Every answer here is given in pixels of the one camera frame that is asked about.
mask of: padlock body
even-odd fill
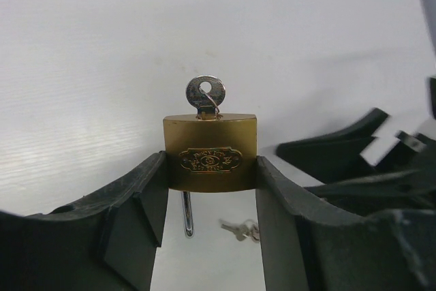
[[[234,192],[255,188],[257,119],[222,114],[199,120],[194,114],[163,120],[170,188],[190,192]]]

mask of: padlock logo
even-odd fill
[[[240,166],[243,155],[231,147],[189,148],[179,154],[181,166],[194,173],[231,172]]]

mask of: key head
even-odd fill
[[[237,229],[236,240],[244,241],[250,233],[250,229],[245,224],[240,225]]]

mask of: small keys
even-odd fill
[[[260,242],[260,233],[258,223],[252,219],[248,219],[242,224],[230,224],[226,221],[220,220],[221,228],[230,231],[236,237],[238,241],[244,241],[246,238],[250,238],[254,243]]]
[[[230,224],[226,221],[221,221],[221,228],[233,233],[236,237],[236,240],[238,241],[244,241],[247,238],[247,234],[249,233],[248,226],[246,226],[245,224],[238,225]]]

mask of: engraved label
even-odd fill
[[[231,147],[194,149],[179,154],[181,166],[196,173],[231,172],[242,162],[243,155]]]

